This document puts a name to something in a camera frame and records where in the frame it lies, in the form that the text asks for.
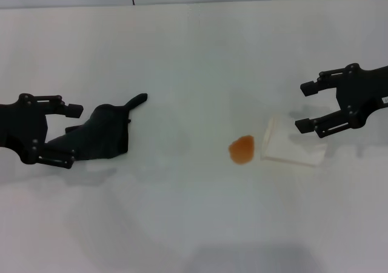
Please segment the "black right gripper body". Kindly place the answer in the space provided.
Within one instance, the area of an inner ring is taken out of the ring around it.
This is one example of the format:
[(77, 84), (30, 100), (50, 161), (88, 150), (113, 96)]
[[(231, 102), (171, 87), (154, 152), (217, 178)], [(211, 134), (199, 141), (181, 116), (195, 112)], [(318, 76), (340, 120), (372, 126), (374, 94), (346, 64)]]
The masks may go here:
[(363, 127), (369, 115), (387, 107), (387, 67), (363, 70), (348, 65), (336, 87), (336, 99), (350, 127)]

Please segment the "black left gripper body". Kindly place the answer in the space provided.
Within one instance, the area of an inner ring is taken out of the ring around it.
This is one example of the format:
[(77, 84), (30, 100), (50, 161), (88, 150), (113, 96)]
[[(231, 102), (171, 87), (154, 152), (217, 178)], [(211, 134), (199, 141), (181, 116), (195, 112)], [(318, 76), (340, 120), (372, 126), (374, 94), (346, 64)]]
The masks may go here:
[(24, 164), (38, 162), (47, 135), (42, 105), (28, 93), (12, 104), (1, 105), (1, 147), (14, 151)]

